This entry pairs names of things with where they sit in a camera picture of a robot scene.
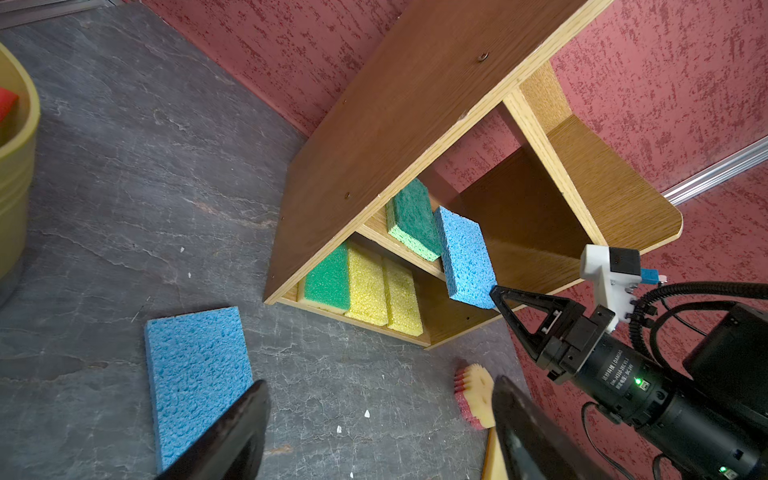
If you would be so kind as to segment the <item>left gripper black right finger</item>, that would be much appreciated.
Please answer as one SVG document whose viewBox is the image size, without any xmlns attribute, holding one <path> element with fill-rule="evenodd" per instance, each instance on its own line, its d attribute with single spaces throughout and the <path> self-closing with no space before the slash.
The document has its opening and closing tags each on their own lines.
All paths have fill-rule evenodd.
<svg viewBox="0 0 768 480">
<path fill-rule="evenodd" d="M 608 479 L 508 377 L 492 392 L 497 438 L 510 479 Z"/>
</svg>

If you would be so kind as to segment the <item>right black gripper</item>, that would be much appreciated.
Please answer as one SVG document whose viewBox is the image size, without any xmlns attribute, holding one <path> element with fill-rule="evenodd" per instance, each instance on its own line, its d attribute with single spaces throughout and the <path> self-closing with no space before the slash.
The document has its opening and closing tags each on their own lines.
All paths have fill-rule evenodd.
<svg viewBox="0 0 768 480">
<path fill-rule="evenodd" d="M 668 370 L 605 333 L 567 297 L 495 286 L 491 299 L 525 352 L 556 383 L 572 382 L 615 423 L 631 426 L 686 479 L 767 476 L 767 315 L 735 302 L 693 302 L 724 318 Z"/>
</svg>

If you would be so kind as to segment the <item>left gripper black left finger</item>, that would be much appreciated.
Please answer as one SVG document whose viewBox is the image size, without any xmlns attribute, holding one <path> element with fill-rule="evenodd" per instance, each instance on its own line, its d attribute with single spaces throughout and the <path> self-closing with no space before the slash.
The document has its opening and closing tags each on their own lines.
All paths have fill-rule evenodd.
<svg viewBox="0 0 768 480">
<path fill-rule="evenodd" d="M 258 380 L 157 477 L 161 480 L 256 479 L 270 412 L 268 383 Z"/>
</svg>

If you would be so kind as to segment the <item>light blue sponge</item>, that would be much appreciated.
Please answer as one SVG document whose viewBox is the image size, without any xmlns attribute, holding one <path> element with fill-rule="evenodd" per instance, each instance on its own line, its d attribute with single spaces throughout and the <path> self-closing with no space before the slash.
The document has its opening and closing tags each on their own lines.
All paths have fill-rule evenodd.
<svg viewBox="0 0 768 480">
<path fill-rule="evenodd" d="M 239 309 L 150 320 L 144 329 L 158 471 L 254 383 Z"/>
<path fill-rule="evenodd" d="M 497 280 L 480 225 L 445 207 L 438 207 L 434 217 L 449 298 L 495 309 L 490 292 Z"/>
</svg>

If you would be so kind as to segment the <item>dark green sponge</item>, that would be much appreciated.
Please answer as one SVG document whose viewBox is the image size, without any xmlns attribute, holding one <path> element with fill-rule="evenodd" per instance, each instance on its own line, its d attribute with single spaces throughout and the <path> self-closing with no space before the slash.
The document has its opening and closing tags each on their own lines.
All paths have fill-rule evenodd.
<svg viewBox="0 0 768 480">
<path fill-rule="evenodd" d="M 442 255 L 426 186 L 414 179 L 385 206 L 387 232 L 419 257 L 433 262 Z"/>
</svg>

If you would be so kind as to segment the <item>bright green sponge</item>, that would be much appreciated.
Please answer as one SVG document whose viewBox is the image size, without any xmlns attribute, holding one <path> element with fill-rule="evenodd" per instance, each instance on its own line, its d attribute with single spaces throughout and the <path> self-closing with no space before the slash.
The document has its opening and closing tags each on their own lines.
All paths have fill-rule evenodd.
<svg viewBox="0 0 768 480">
<path fill-rule="evenodd" d="M 342 243 L 299 283 L 298 302 L 343 315 L 350 308 L 349 249 Z"/>
</svg>

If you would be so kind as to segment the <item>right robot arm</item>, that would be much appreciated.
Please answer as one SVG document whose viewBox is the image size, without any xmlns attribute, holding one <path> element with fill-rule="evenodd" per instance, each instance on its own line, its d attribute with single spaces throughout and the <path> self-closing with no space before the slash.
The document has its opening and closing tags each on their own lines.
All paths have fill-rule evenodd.
<svg viewBox="0 0 768 480">
<path fill-rule="evenodd" d="M 609 309 L 591 316 L 565 297 L 496 286 L 491 299 L 528 355 L 555 383 L 589 395 L 610 420 L 631 426 L 686 479 L 767 475 L 767 315 L 751 306 L 763 284 L 685 282 L 631 302 L 632 341 L 607 330 Z M 686 311 L 721 321 L 677 371 L 658 335 Z"/>
</svg>

